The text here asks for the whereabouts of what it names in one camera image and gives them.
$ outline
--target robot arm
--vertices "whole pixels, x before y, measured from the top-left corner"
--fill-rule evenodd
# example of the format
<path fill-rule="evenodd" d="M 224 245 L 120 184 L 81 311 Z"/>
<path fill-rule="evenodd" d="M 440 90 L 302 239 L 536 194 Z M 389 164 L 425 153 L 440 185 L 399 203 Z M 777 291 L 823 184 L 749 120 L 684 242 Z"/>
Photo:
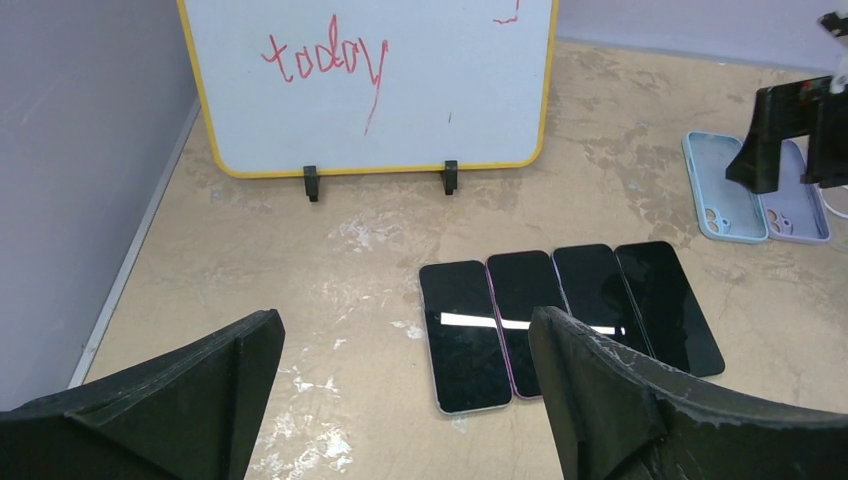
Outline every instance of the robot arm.
<path fill-rule="evenodd" d="M 725 177 L 753 193 L 775 192 L 783 140 L 809 135 L 800 181 L 821 188 L 848 185 L 848 0 L 819 19 L 845 48 L 835 75 L 757 91 L 751 128 Z"/>
<path fill-rule="evenodd" d="M 821 17 L 819 23 L 845 49 L 842 63 L 837 67 L 836 75 L 833 76 L 833 81 L 830 84 L 830 92 L 839 94 L 845 91 L 846 84 L 848 84 L 848 0 L 839 0 L 836 11 Z"/>

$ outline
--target light blue phone case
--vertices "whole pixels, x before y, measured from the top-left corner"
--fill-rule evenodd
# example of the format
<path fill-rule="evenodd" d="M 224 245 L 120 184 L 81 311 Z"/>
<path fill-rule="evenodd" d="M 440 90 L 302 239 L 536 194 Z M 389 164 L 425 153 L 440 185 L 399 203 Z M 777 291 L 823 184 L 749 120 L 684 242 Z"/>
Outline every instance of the light blue phone case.
<path fill-rule="evenodd" d="M 742 142 L 729 135 L 689 132 L 683 138 L 698 225 L 713 240 L 763 243 L 769 232 L 760 198 L 724 176 L 741 149 Z"/>

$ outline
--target black plastic piece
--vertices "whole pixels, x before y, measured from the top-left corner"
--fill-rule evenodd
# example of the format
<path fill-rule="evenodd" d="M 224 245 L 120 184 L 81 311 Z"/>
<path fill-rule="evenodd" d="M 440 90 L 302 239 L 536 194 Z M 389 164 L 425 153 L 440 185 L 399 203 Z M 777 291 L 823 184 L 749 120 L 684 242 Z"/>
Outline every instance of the black plastic piece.
<path fill-rule="evenodd" d="M 781 143 L 809 135 L 807 171 L 800 181 L 822 188 L 848 184 L 848 91 L 831 93 L 832 78 L 757 91 L 748 136 L 726 178 L 756 194 L 777 191 Z"/>
<path fill-rule="evenodd" d="M 241 479 L 285 330 L 256 312 L 114 375 L 0 412 L 0 477 Z"/>
<path fill-rule="evenodd" d="M 453 195 L 459 189 L 459 164 L 456 160 L 445 162 L 445 169 L 441 172 L 442 184 L 445 186 L 445 195 Z"/>
<path fill-rule="evenodd" d="M 848 478 L 848 415 L 702 381 L 556 308 L 529 334 L 565 478 Z"/>
<path fill-rule="evenodd" d="M 828 13 L 819 18 L 819 25 L 836 39 L 848 36 L 848 17 L 842 18 L 836 12 Z"/>
<path fill-rule="evenodd" d="M 306 186 L 306 196 L 312 203 L 318 201 L 318 180 L 318 167 L 315 165 L 303 167 L 303 184 Z"/>

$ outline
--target white cable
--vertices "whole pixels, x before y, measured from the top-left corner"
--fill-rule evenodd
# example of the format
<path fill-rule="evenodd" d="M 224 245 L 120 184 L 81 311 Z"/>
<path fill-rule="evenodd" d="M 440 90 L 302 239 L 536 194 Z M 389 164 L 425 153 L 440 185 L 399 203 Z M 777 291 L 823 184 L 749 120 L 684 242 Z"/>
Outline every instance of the white cable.
<path fill-rule="evenodd" d="M 843 185 L 843 186 L 842 186 L 842 188 L 843 188 L 843 189 L 845 189 L 845 190 L 848 190 L 848 186 L 846 186 L 846 185 Z M 824 194 L 822 194 L 821 199 L 822 199 L 822 203 L 824 204 L 824 207 L 825 207 L 825 208 L 827 208 L 827 210 L 828 210 L 830 213 L 832 213 L 832 214 L 836 215 L 836 216 L 837 216 L 837 217 L 839 217 L 839 218 L 842 218 L 842 219 L 848 220 L 848 213 L 840 212 L 839 210 L 837 210 L 837 209 L 835 209 L 835 208 L 831 207 L 831 206 L 830 206 L 830 204 L 829 204 L 829 203 L 827 203 L 827 199 L 826 199 L 826 198 L 824 198 Z"/>

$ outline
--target phone case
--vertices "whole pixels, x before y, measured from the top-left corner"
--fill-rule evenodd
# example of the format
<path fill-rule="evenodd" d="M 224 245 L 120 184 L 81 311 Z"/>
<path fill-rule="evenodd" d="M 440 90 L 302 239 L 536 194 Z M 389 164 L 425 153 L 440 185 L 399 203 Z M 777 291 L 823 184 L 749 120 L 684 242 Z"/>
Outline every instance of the phone case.
<path fill-rule="evenodd" d="M 761 195 L 769 237 L 786 242 L 819 245 L 830 240 L 830 225 L 815 185 L 800 182 L 806 171 L 797 143 L 785 140 L 780 151 L 778 191 Z"/>
<path fill-rule="evenodd" d="M 690 132 L 683 138 L 701 232 L 713 240 L 757 244 L 769 235 L 762 202 L 724 176 L 741 149 L 742 142 L 729 135 Z"/>

